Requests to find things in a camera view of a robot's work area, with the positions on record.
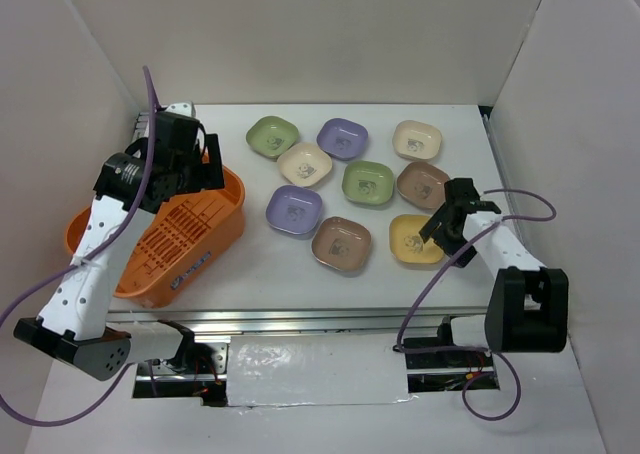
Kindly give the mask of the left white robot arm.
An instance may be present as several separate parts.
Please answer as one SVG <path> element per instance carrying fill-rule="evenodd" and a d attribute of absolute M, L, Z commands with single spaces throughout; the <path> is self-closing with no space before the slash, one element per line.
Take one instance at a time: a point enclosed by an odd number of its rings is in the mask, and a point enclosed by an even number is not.
<path fill-rule="evenodd" d="M 131 334 L 108 327 L 107 314 L 138 241 L 171 198 L 224 186 L 218 137 L 199 120 L 161 109 L 150 114 L 148 128 L 104 162 L 69 267 L 40 313 L 19 319 L 13 331 L 99 381 L 131 357 Z"/>

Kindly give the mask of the yellow plate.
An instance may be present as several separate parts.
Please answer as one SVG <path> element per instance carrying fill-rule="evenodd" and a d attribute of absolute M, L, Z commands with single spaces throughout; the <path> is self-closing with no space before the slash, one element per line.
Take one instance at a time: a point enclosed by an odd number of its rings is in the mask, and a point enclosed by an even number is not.
<path fill-rule="evenodd" d="M 394 259 L 409 269 L 430 269 L 445 257 L 432 240 L 424 241 L 419 233 L 430 220 L 428 215 L 402 214 L 389 225 L 389 249 Z"/>

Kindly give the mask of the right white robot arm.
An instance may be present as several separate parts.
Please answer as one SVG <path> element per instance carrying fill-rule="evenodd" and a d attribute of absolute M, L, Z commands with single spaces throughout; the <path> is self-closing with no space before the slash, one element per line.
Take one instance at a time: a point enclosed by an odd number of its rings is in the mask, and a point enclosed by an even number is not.
<path fill-rule="evenodd" d="M 516 189 L 548 207 L 543 217 L 505 215 L 492 201 L 481 198 L 470 178 L 454 178 L 444 184 L 444 203 L 419 231 L 423 241 L 432 240 L 447 256 L 406 314 L 394 350 L 418 353 L 403 345 L 405 330 L 422 301 L 453 266 L 466 267 L 480 257 L 494 279 L 484 316 L 484 345 L 470 345 L 458 331 L 435 342 L 438 359 L 450 366 L 460 364 L 470 350 L 492 353 L 558 353 L 567 342 L 569 279 L 564 270 L 549 268 L 533 256 L 509 229 L 510 221 L 550 222 L 555 207 L 542 196 Z"/>

